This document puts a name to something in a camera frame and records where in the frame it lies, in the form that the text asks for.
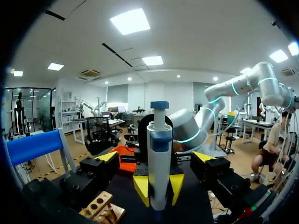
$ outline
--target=robot arm in background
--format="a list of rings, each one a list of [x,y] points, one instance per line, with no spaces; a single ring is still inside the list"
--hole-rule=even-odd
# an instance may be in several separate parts
[[[273,66],[269,62],[258,63],[250,73],[210,86],[205,90],[209,103],[193,117],[187,109],[170,116],[175,129],[174,139],[182,144],[184,151],[198,149],[205,141],[218,113],[225,107],[222,96],[239,96],[258,88],[265,105],[285,108],[289,113],[298,107],[297,95],[291,88],[278,82]]]
[[[80,103],[80,111],[83,111],[83,106],[86,106],[88,109],[90,109],[90,113],[92,113],[93,116],[97,117],[99,112],[100,112],[100,108],[105,105],[107,102],[103,101],[102,103],[100,103],[99,105],[97,105],[96,107],[90,105],[88,102],[82,100]]]
[[[278,118],[280,117],[279,111],[277,109],[273,109],[271,106],[264,106],[263,103],[261,103],[259,108],[262,109],[261,116],[263,118],[266,116],[265,112],[273,113],[275,120],[278,120]]]

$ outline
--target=man sitting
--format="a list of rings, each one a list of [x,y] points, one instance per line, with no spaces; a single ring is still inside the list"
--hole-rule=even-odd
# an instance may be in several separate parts
[[[286,117],[288,112],[282,113],[282,122],[275,124],[271,131],[268,138],[267,143],[264,145],[263,149],[255,156],[251,163],[251,168],[253,170],[254,175],[251,176],[251,182],[257,180],[259,178],[258,176],[258,169],[261,164],[268,165],[269,167],[275,168],[275,173],[278,175],[275,186],[277,187],[282,180],[282,161],[288,161],[289,158],[287,156],[288,149],[290,146],[290,134],[288,131],[288,124],[290,123],[292,114],[288,115],[288,118]],[[287,135],[285,139],[285,124],[287,122]],[[282,150],[283,143],[285,141],[285,145],[283,148],[283,155],[282,158],[280,158],[277,162],[277,165],[275,166],[275,162]]]

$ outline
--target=computer monitor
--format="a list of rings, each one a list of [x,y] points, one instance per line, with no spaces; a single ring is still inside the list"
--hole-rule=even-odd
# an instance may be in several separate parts
[[[102,112],[101,114],[102,114],[102,117],[104,117],[104,118],[110,117],[110,112],[109,111]]]
[[[109,107],[108,110],[109,110],[110,112],[118,112],[118,106]]]
[[[119,113],[125,113],[126,112],[126,108],[124,106],[119,106],[118,107],[118,112]]]

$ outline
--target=white shelving unit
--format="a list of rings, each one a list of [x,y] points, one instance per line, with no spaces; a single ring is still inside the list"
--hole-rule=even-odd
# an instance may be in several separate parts
[[[64,129],[64,133],[72,132],[74,128],[75,128],[75,131],[80,130],[79,126],[73,127],[74,124],[72,121],[70,121],[69,119],[65,120],[65,118],[67,118],[67,117],[70,117],[70,119],[73,119],[73,115],[76,115],[77,113],[79,113],[79,111],[77,111],[77,107],[76,107],[77,102],[71,101],[71,100],[66,101],[63,99],[64,99],[64,96],[63,96],[63,94],[61,94],[58,97],[58,105],[59,105],[58,120],[59,120],[60,126]]]

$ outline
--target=ceiling light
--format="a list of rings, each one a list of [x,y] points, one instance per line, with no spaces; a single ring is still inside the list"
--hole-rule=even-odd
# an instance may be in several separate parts
[[[64,67],[64,65],[62,65],[62,64],[51,63],[51,64],[48,66],[48,69],[49,69],[49,70],[59,71],[59,70],[61,70],[63,67]]]
[[[123,35],[150,29],[142,8],[119,14],[111,18],[110,21]]]
[[[22,77],[23,76],[23,72],[22,71],[14,71],[14,76],[15,77]]]
[[[296,42],[291,43],[288,46],[288,49],[289,49],[292,56],[295,56],[295,55],[299,54],[299,48],[298,48],[298,44]]]
[[[241,70],[240,73],[247,74],[247,73],[251,72],[251,70],[252,70],[251,68],[245,68],[245,69]]]
[[[280,63],[288,59],[288,56],[282,50],[278,50],[271,54],[270,58],[272,58],[275,62]]]
[[[161,56],[154,56],[154,57],[143,57],[142,60],[147,66],[150,65],[161,65],[163,64],[163,60]]]

